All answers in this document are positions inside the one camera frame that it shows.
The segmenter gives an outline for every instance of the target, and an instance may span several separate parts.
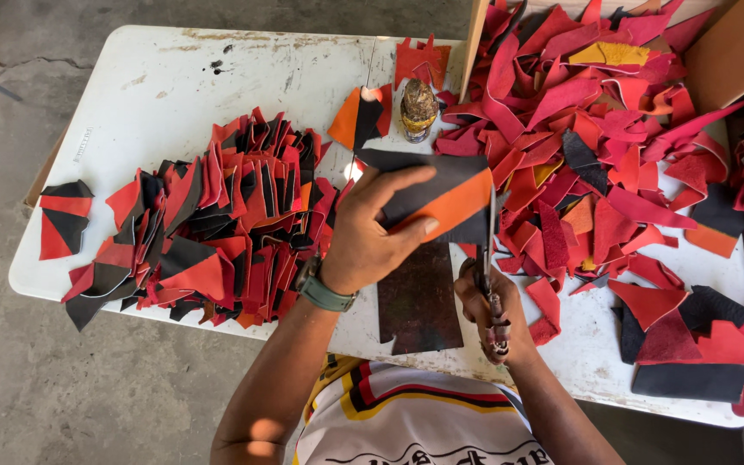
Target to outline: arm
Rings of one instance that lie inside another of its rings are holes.
[[[538,354],[515,283],[495,268],[491,269],[490,281],[512,323],[510,352],[504,365],[518,387],[536,440],[555,463],[624,464]],[[490,309],[473,283],[471,268],[456,281],[456,293],[464,304],[465,316],[476,322],[484,341]]]
[[[420,218],[393,235],[375,218],[396,190],[434,175],[429,166],[387,174],[367,169],[337,214],[332,245],[320,268],[326,287],[354,294],[387,276],[418,247],[438,226],[435,218]],[[295,302],[229,401],[214,435],[211,463],[283,462],[339,315],[307,299]]]

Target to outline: right hand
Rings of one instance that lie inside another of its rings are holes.
[[[470,261],[466,261],[462,266],[467,267]],[[518,365],[526,363],[532,357],[536,357],[538,352],[536,344],[532,342],[530,330],[527,328],[527,320],[524,317],[521,296],[518,293],[516,284],[509,280],[501,271],[495,267],[490,267],[490,284],[494,293],[499,295],[501,308],[504,310],[504,318],[509,319],[510,340],[509,353],[506,360],[501,360],[494,354],[487,343],[487,328],[491,326],[490,304],[484,299],[484,295],[475,285],[473,280],[474,267],[469,266],[464,274],[456,280],[455,289],[458,298],[464,305],[464,316],[470,322],[474,322],[478,327],[481,347],[484,354],[495,365],[504,363],[505,365]]]

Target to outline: hand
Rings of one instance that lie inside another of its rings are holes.
[[[492,354],[491,345],[487,343],[487,328],[491,324],[490,305],[484,299],[484,295],[473,281],[472,263],[466,261],[461,267],[463,275],[456,280],[455,289],[458,298],[464,305],[464,317],[474,322],[478,327],[481,347],[484,354],[495,365],[505,363],[508,366],[526,363],[532,357],[538,356],[536,344],[532,342],[530,330],[527,328],[527,320],[524,318],[521,297],[518,294],[516,284],[509,280],[501,271],[490,267],[490,284],[494,293],[499,295],[501,308],[504,310],[504,318],[510,320],[509,353],[506,360]]]
[[[350,295],[398,268],[421,245],[421,240],[438,227],[438,220],[422,217],[396,234],[389,234],[376,219],[383,216],[381,208],[396,190],[426,182],[435,173],[433,166],[383,174],[366,168],[338,207],[332,245],[320,268],[321,282],[337,294]]]

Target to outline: concrete floor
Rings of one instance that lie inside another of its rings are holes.
[[[22,198],[111,31],[145,24],[464,39],[469,3],[0,0],[0,84],[25,99],[0,95],[0,463],[206,463],[226,402],[262,346],[115,313],[78,334],[60,305],[7,284],[29,215]],[[628,463],[742,460],[740,431],[583,407]]]

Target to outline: white folding table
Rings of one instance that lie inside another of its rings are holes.
[[[284,111],[295,129],[314,128],[330,140],[326,129],[338,108],[357,86],[370,88],[394,78],[395,37],[327,36],[281,32],[215,31],[152,26],[123,26],[105,43],[88,86],[77,107],[67,136],[48,175],[47,185],[82,179],[94,193],[82,251],[73,257],[39,261],[40,212],[34,211],[10,269],[11,287],[18,293],[59,301],[69,289],[68,271],[90,262],[102,241],[116,232],[107,196],[133,179],[137,167],[151,172],[163,159],[191,160],[201,154],[212,123],[224,124],[260,106],[272,117]],[[464,43],[450,45],[445,89],[458,92]],[[218,73],[211,64],[222,60]],[[442,128],[437,121],[429,141],[413,145],[400,133],[398,115],[403,87],[394,91],[389,135],[367,146],[430,154],[430,143]],[[724,138],[724,129],[713,131]],[[332,144],[318,175],[343,188],[352,173],[352,153]],[[663,185],[674,195],[678,186]],[[696,248],[680,230],[661,228],[679,237],[679,249],[651,245],[640,252],[662,260],[688,285],[710,285],[744,305],[744,251],[741,241],[728,260]],[[464,253],[450,245],[453,279]],[[646,284],[630,274],[622,279]],[[514,276],[519,286],[536,278]],[[631,393],[634,366],[622,363],[613,293],[598,289],[568,297],[580,286],[567,280],[561,298],[562,333],[539,347],[555,375],[576,399],[591,400],[726,427],[744,426],[725,403],[664,399]],[[522,292],[527,321],[541,316]],[[377,290],[361,291],[354,307],[341,316],[329,350],[436,372],[485,381],[512,383],[503,367],[491,365],[481,354],[474,325],[458,315],[465,346],[433,353],[391,356],[391,345],[378,343]],[[118,311],[115,304],[108,311]],[[126,310],[129,315],[174,322],[160,308]],[[179,324],[196,327],[201,312],[189,313]],[[230,320],[211,329],[266,339],[276,323],[243,329]]]

